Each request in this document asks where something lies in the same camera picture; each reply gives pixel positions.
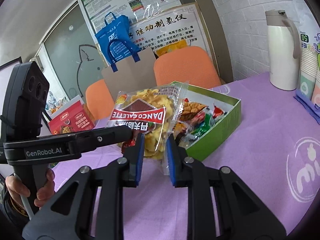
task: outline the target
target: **white thermos jug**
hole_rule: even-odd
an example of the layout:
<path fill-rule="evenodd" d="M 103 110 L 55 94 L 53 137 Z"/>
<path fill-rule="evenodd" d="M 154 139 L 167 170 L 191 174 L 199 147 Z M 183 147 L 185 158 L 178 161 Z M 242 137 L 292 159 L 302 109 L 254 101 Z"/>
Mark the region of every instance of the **white thermos jug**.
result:
<path fill-rule="evenodd" d="M 285 11 L 266 11 L 270 55 L 270 82 L 282 90 L 295 90 L 300 67 L 300 38 Z"/>

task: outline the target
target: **dark blue bag handle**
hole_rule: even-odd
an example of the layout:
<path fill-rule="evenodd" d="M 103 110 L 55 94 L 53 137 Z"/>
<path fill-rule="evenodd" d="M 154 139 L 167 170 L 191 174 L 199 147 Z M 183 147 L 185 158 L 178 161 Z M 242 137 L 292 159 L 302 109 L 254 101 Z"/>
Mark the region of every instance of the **dark blue bag handle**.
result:
<path fill-rule="evenodd" d="M 108 48 L 107 48 L 108 55 L 109 55 L 109 57 L 111 58 L 111 60 L 113 61 L 113 62 L 111 63 L 111 68 L 112 68 L 112 71 L 113 71 L 113 72 L 118 71 L 117 66 L 116 66 L 117 61 L 116 61 L 116 59 L 113 57 L 113 55 L 112 55 L 112 53 L 111 53 L 111 50 L 110 50 L 111 44 L 114 43 L 115 41 L 121 42 L 121 43 L 131 52 L 134 62 L 140 61 L 140 57 L 139 57 L 138 53 L 137 53 L 137 52 L 133 52 L 132 48 L 129 48 L 129 46 L 127 45 L 127 42 L 126 42 L 126 41 L 120 40 L 120 39 L 113 39 L 113 40 L 111 40 L 111 41 L 109 42 L 109 45 L 108 45 Z"/>
<path fill-rule="evenodd" d="M 114 17 L 115 20 L 117 19 L 117 17 L 113 14 L 113 12 L 108 13 L 108 14 L 104 17 L 104 23 L 106 24 L 106 26 L 108 25 L 108 23 L 107 23 L 107 21 L 106 21 L 106 17 L 107 17 L 109 14 L 112 14 L 112 16 Z"/>

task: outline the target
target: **camera lens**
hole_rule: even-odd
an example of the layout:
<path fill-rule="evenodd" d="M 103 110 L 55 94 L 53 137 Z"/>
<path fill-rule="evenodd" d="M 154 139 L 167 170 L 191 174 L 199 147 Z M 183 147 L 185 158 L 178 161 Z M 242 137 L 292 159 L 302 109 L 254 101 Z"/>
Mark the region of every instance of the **camera lens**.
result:
<path fill-rule="evenodd" d="M 42 100 L 46 101 L 46 99 L 47 99 L 47 91 L 45 90 L 43 91 Z"/>
<path fill-rule="evenodd" d="M 35 77 L 32 76 L 32 77 L 30 78 L 30 80 L 29 80 L 29 90 L 30 90 L 30 91 L 33 90 L 33 86 L 34 86 L 34 84 L 35 84 L 35 81 L 36 81 Z"/>
<path fill-rule="evenodd" d="M 42 90 L 42 86 L 41 86 L 41 83 L 39 83 L 39 84 L 37 85 L 37 90 L 36 90 L 36 97 L 37 97 L 37 98 L 40 98 L 40 96 L 41 96 L 41 90 Z"/>

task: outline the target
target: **red snack box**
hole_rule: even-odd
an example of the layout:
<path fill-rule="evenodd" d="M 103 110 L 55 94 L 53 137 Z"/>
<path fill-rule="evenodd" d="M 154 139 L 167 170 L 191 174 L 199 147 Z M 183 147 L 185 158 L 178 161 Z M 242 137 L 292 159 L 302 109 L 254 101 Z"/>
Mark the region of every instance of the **red snack box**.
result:
<path fill-rule="evenodd" d="M 90 114 L 87 113 L 80 101 L 63 110 L 48 125 L 53 135 L 87 131 L 95 127 Z"/>

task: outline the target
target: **screw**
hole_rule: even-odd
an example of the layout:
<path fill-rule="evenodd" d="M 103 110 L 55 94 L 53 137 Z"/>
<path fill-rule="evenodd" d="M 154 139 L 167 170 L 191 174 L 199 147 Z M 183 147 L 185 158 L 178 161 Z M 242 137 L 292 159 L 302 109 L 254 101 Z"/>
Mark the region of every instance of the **screw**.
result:
<path fill-rule="evenodd" d="M 87 173 L 89 170 L 90 170 L 90 167 L 89 167 L 89 166 L 82 166 L 82 167 L 80 168 L 80 172 L 81 172 L 81 173 Z"/>
<path fill-rule="evenodd" d="M 231 169 L 227 166 L 224 166 L 221 168 L 221 171 L 224 173 L 224 174 L 229 174 L 231 172 Z"/>
<path fill-rule="evenodd" d="M 119 164 L 124 164 L 124 163 L 127 162 L 127 158 L 121 157 L 121 158 L 117 159 L 117 162 L 118 162 Z"/>
<path fill-rule="evenodd" d="M 195 160 L 192 157 L 185 157 L 184 161 L 185 161 L 185 163 L 193 163 Z"/>

